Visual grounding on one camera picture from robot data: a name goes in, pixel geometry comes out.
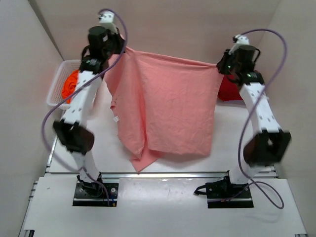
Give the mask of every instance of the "beige wall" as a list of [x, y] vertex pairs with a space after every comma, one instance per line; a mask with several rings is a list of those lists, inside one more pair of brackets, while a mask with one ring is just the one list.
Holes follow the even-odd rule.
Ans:
[[61, 57], [25, 0], [0, 1], [0, 32], [0, 236], [17, 237], [48, 159], [40, 124]]
[[[289, 46], [286, 67], [268, 93], [277, 120], [292, 134], [281, 165], [307, 231], [316, 236], [316, 1], [282, 0], [269, 28], [280, 31]], [[259, 48], [263, 55], [257, 68], [267, 79], [282, 46], [266, 33]]]
[[[31, 0], [67, 59], [79, 59], [98, 10], [109, 7], [127, 24], [136, 50], [217, 63], [232, 36], [266, 27], [279, 0]], [[253, 37], [258, 45], [262, 34]]]

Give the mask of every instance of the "white label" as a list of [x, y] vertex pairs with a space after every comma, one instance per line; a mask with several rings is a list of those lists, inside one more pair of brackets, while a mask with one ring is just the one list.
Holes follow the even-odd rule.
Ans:
[[118, 121], [119, 121], [119, 117], [118, 117], [118, 116], [115, 116], [113, 120], [114, 120], [115, 122], [118, 122]]

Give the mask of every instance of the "purple cable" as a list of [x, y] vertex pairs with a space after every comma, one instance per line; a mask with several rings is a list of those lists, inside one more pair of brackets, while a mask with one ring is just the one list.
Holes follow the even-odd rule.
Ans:
[[[255, 181], [253, 180], [249, 175], [247, 175], [244, 170], [242, 169], [242, 166], [241, 166], [241, 144], [242, 144], [242, 139], [244, 137], [244, 134], [245, 134], [245, 131], [246, 131], [246, 128], [247, 128], [247, 125], [249, 124], [249, 121], [250, 121], [250, 118], [251, 116], [253, 115], [256, 107], [258, 106], [263, 94], [265, 93], [265, 91], [269, 88], [269, 86], [271, 85], [271, 83], [276, 79], [276, 77], [278, 76], [278, 74], [280, 73], [281, 69], [283, 68], [284, 66], [284, 63], [286, 61], [286, 58], [287, 58], [287, 44], [286, 44], [286, 41], [284, 39], [284, 37], [277, 31], [274, 31], [274, 30], [270, 30], [270, 29], [254, 29], [254, 30], [251, 30], [251, 31], [246, 31], [244, 33], [242, 33], [241, 35], [246, 35], [248, 33], [251, 33], [251, 32], [255, 32], [255, 31], [267, 31], [267, 32], [271, 32], [275, 35], [277, 35], [282, 43], [283, 43], [283, 48], [284, 48], [284, 53], [283, 53], [283, 57], [282, 57], [282, 60], [281, 60], [281, 63], [278, 67], [278, 69], [276, 70], [276, 72], [273, 74], [273, 76], [271, 77], [270, 81], [266, 84], [266, 86], [264, 87], [264, 89], [261, 91], [260, 95], [259, 95], [259, 98], [257, 99], [256, 103], [254, 104], [254, 106], [252, 107], [252, 109], [250, 110], [249, 112], [249, 115], [246, 119], [246, 122], [242, 128], [242, 132], [241, 132], [241, 135], [240, 135], [240, 139], [239, 139], [239, 144], [238, 144], [238, 165], [239, 165], [239, 168], [242, 172], [242, 174], [247, 177], [248, 179], [251, 180], [251, 183], [249, 183], [242, 191], [240, 191], [238, 194], [236, 194], [235, 196], [233, 197], [230, 197], [230, 198], [224, 198], [224, 199], [217, 199], [217, 200], [212, 200], [210, 202], [216, 202], [216, 201], [230, 201], [231, 199], [237, 197], [239, 194], [241, 194], [246, 188], [248, 188], [250, 185], [254, 184], [257, 186], [257, 188], [267, 197], [267, 199], [278, 209], [283, 209], [284, 208], [284, 201], [280, 195], [280, 193], [274, 188], [272, 187], [270, 184], [267, 184], [265, 182], [262, 182], [262, 181]], [[281, 206], [278, 206], [274, 201], [272, 201], [272, 199], [268, 196], [268, 194], [258, 185], [258, 184], [264, 184], [268, 187], [270, 187], [275, 193], [276, 195], [279, 197], [280, 201], [281, 201]]]
[[[125, 48], [126, 48], [126, 45], [127, 45], [127, 40], [128, 40], [128, 35], [127, 35], [127, 28], [126, 28], [126, 25], [124, 23], [124, 21], [122, 20], [122, 18], [116, 14], [113, 10], [111, 9], [107, 9], [107, 8], [104, 8], [102, 10], [100, 10], [98, 12], [98, 14], [100, 14], [101, 12], [103, 11], [110, 11], [112, 12], [118, 19], [119, 21], [121, 22], [123, 28], [124, 28], [124, 33], [125, 33], [125, 42], [124, 42], [124, 45], [123, 45], [123, 48], [122, 48], [122, 51], [120, 52], [119, 56], [117, 57], [117, 59], [115, 60], [115, 62], [110, 66], [108, 67], [107, 69], [105, 69], [104, 71], [102, 71], [101, 73], [99, 73], [98, 75], [96, 75], [95, 77], [93, 77], [92, 79], [90, 79], [89, 81], [87, 81], [85, 84], [83, 84], [79, 89], [77, 89], [75, 92], [73, 92], [71, 95], [69, 95], [67, 98], [65, 98], [63, 101], [59, 102], [57, 105], [55, 105], [50, 111], [48, 111], [48, 113], [46, 114], [46, 116], [44, 117], [43, 119], [43, 122], [41, 124], [41, 137], [42, 137], [42, 140], [43, 140], [43, 143], [46, 147], [46, 149], [50, 152], [51, 151], [51, 146], [49, 145], [48, 141], [47, 141], [47, 138], [46, 138], [46, 133], [45, 133], [45, 124], [49, 118], [49, 116], [59, 107], [61, 106], [63, 103], [65, 103], [68, 99], [72, 98], [73, 96], [77, 95], [80, 91], [82, 91], [83, 88], [85, 88], [86, 86], [90, 85], [94, 80], [98, 79], [99, 77], [103, 77], [104, 74], [109, 71], [112, 67], [114, 67], [116, 65], [116, 63], [118, 63], [118, 61], [121, 59], [121, 57], [123, 56], [124, 52], [125, 52]], [[64, 162], [58, 155], [56, 155], [55, 153], [53, 153], [53, 157], [63, 166], [65, 167], [67, 170], [71, 171], [71, 172], [80, 172], [82, 169], [84, 170], [84, 172], [86, 173], [86, 175], [88, 176], [89, 179], [91, 179], [93, 182], [99, 184], [102, 186], [104, 192], [106, 193], [106, 196], [107, 196], [107, 199], [108, 199], [108, 206], [110, 206], [110, 203], [109, 203], [109, 194], [108, 194], [108, 191], [106, 189], [106, 187], [100, 183], [99, 181], [93, 179], [91, 177], [91, 175], [89, 173], [87, 173], [87, 170], [85, 167], [81, 167], [80, 169], [75, 169], [73, 167], [71, 167], [69, 164], [67, 164], [66, 162]]]

